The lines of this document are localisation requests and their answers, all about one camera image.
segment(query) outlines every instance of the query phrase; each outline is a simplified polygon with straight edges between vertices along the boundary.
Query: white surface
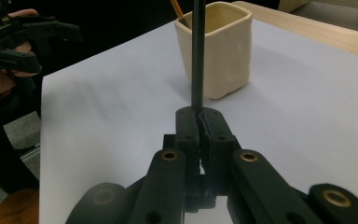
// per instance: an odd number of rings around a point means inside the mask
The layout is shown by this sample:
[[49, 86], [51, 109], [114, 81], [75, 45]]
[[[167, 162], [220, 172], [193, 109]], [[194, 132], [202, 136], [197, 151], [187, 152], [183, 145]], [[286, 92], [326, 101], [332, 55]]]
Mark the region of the white surface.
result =
[[[293, 187], [358, 196], [358, 56], [260, 21], [253, 31], [250, 83], [204, 105]], [[173, 22], [45, 77], [42, 97], [40, 223], [60, 224], [92, 186], [143, 177], [190, 105]], [[185, 223], [229, 223], [218, 206]]]

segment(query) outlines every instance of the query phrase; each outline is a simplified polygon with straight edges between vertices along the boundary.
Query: pencil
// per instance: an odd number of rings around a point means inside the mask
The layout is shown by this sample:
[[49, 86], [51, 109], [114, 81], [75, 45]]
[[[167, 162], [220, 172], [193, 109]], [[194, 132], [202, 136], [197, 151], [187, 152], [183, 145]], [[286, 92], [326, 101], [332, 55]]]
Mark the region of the pencil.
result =
[[179, 19], [179, 22], [181, 22], [185, 27], [189, 28], [185, 18], [183, 17], [183, 12], [182, 12], [182, 9], [180, 8], [178, 2], [176, 0], [171, 0], [171, 4], [173, 6], [173, 9], [175, 10], [176, 16]]

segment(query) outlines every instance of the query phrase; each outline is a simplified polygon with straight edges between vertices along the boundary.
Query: black rod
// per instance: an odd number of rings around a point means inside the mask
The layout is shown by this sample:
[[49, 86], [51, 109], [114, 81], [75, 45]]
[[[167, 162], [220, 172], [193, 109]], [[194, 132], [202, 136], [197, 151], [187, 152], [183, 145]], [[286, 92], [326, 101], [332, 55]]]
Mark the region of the black rod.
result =
[[192, 28], [191, 107], [198, 115], [202, 110], [205, 42], [205, 0], [195, 0]]

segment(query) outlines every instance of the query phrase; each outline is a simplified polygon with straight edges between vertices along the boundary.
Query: square cup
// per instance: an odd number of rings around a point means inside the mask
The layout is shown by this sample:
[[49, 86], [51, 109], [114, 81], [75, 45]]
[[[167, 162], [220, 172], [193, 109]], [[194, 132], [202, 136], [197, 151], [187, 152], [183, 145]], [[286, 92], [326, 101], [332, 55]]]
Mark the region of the square cup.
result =
[[[249, 82], [252, 12], [226, 2], [205, 8], [203, 95], [219, 99]], [[174, 22], [182, 61], [191, 82], [192, 12], [184, 15], [188, 27]]]

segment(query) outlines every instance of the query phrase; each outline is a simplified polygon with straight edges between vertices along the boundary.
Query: cream ceramic cup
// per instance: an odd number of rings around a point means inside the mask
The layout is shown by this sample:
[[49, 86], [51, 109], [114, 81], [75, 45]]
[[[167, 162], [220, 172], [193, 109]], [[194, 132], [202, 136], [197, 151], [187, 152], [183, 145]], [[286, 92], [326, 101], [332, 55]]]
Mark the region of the cream ceramic cup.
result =
[[[192, 12], [184, 15], [189, 27], [174, 22], [187, 78], [191, 82]], [[203, 95], [219, 99], [249, 82], [252, 12], [226, 2], [205, 8]]]

